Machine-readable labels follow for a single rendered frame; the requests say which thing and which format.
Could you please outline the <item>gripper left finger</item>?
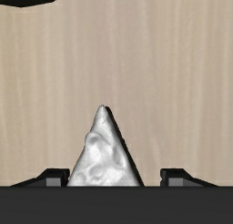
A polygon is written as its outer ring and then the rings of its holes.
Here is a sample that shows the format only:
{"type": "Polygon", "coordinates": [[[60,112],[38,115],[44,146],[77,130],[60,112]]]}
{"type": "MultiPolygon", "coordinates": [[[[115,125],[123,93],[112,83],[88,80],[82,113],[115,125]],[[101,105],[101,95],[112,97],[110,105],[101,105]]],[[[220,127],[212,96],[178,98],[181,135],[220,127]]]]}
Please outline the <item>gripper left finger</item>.
{"type": "Polygon", "coordinates": [[[15,184],[15,187],[65,187],[68,183],[68,168],[47,168],[38,177],[15,184]]]}

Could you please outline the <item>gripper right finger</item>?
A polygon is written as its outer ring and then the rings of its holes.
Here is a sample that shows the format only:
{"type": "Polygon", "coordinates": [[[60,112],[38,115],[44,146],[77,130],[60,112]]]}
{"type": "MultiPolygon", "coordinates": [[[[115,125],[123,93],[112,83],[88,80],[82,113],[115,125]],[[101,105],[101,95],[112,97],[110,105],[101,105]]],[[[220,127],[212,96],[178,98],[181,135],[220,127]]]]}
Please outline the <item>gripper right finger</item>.
{"type": "Polygon", "coordinates": [[[214,187],[214,184],[193,178],[183,168],[160,169],[161,187],[214,187]]]}

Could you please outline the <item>white cake wedge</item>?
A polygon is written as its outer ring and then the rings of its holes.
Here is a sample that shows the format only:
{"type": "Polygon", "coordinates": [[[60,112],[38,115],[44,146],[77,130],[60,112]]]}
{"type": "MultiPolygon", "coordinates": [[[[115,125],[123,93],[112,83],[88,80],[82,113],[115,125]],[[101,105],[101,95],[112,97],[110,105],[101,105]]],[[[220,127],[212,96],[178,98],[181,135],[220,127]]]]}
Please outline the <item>white cake wedge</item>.
{"type": "Polygon", "coordinates": [[[86,135],[84,149],[67,184],[69,187],[143,187],[109,107],[101,105],[86,135]]]}

